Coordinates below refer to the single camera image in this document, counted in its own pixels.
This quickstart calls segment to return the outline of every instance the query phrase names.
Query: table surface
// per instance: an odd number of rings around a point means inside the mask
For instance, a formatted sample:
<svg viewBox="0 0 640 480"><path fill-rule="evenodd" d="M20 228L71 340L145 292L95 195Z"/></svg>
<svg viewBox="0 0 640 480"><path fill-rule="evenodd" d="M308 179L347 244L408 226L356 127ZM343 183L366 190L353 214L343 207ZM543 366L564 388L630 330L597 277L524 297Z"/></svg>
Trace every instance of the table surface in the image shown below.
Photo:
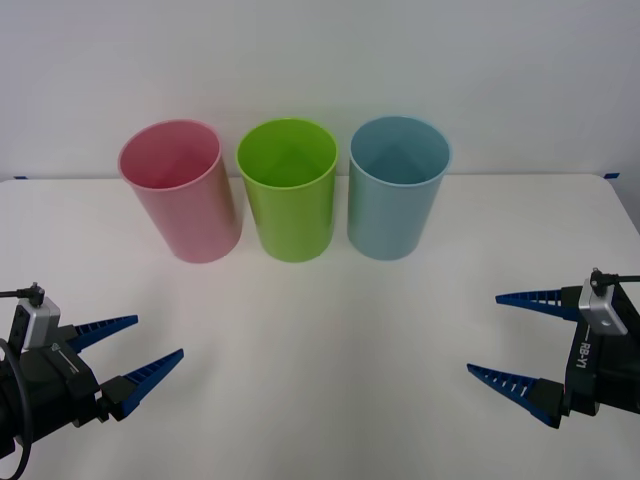
<svg viewBox="0 0 640 480"><path fill-rule="evenodd" d="M349 244L344 178L333 241L303 264L262 251L232 186L239 244L190 265L119 180L0 184L0 289L38 281L61 324L140 316L83 352L98 381L185 349L125 421L34 445L26 478L637 478L640 416L603 406L556 431L466 370L563 380L574 325L494 296L578 285L594 266L640 271L640 236L605 180L447 176L418 249L388 263ZM0 333L14 308L0 303Z"/></svg>

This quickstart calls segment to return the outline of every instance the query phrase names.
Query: cup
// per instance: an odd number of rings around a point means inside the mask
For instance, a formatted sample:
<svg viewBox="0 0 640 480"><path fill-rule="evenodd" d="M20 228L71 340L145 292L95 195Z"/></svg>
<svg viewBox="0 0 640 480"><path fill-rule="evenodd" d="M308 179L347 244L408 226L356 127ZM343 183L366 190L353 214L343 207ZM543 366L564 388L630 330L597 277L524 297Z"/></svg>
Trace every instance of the cup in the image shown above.
<svg viewBox="0 0 640 480"><path fill-rule="evenodd" d="M333 234L333 135L308 120L271 120L242 139L236 158L266 252L285 262L320 255Z"/></svg>
<svg viewBox="0 0 640 480"><path fill-rule="evenodd" d="M120 152L118 168L173 254L191 263L225 256L240 239L216 132L193 120L157 123Z"/></svg>
<svg viewBox="0 0 640 480"><path fill-rule="evenodd" d="M447 140L431 125L388 116L351 139L349 240L377 260L396 260L418 245L440 181L451 163Z"/></svg>

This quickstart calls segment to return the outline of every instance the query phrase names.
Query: white wall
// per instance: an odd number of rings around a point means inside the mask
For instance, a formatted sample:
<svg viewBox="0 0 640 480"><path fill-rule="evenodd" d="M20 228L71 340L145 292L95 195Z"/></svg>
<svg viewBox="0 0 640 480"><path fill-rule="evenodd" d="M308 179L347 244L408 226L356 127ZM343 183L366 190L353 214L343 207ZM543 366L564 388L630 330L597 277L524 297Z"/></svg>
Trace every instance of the white wall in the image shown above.
<svg viewBox="0 0 640 480"><path fill-rule="evenodd" d="M449 136L453 172L620 171L640 224L638 0L3 0L0 68L0 175L115 175L174 117L217 127L229 165L286 115L344 156L405 113Z"/></svg>

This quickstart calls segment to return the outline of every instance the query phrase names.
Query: cable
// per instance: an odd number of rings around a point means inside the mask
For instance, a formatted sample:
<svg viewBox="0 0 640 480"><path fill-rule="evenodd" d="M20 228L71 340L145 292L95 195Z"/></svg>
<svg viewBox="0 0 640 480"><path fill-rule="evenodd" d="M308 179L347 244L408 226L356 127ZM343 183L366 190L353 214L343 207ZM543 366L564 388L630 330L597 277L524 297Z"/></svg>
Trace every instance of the cable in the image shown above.
<svg viewBox="0 0 640 480"><path fill-rule="evenodd" d="M4 350L5 358L9 361L11 370L13 370L13 376L16 378L18 392L20 393L20 406L22 408L22 455L20 456L20 463L18 464L16 472L11 475L11 477L7 479L0 478L0 480L18 480L24 473L24 469L27 468L29 455L31 454L31 444L33 443L33 416L31 413L31 404L29 403L29 395L27 393L27 383L22 375L18 358L2 338L0 338L0 348Z"/></svg>
<svg viewBox="0 0 640 480"><path fill-rule="evenodd" d="M640 282L640 275L627 275L617 278L618 283Z"/></svg>

